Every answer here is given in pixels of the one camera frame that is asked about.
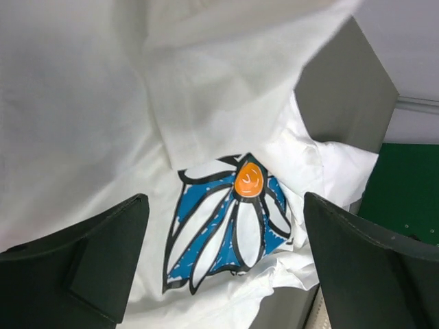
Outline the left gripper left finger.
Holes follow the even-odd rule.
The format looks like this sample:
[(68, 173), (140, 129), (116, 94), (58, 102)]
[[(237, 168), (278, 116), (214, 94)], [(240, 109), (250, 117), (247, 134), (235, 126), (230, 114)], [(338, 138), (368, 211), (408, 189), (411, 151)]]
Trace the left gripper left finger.
[(1, 253), (2, 328), (115, 328), (150, 207), (144, 194)]

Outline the white flower print t-shirt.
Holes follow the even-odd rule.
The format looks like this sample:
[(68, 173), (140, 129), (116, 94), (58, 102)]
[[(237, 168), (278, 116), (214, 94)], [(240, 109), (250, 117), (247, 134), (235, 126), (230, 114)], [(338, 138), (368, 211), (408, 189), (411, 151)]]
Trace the white flower print t-shirt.
[(144, 194), (117, 328), (248, 328), (318, 283), (304, 198), (377, 155), (318, 142), (304, 67), (358, 1), (2, 1), (1, 253)]

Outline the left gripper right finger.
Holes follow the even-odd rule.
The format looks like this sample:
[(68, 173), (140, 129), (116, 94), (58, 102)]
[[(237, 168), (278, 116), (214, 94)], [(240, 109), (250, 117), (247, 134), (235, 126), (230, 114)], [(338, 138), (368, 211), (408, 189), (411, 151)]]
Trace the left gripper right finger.
[(438, 247), (305, 194), (311, 252), (333, 328), (437, 328)]

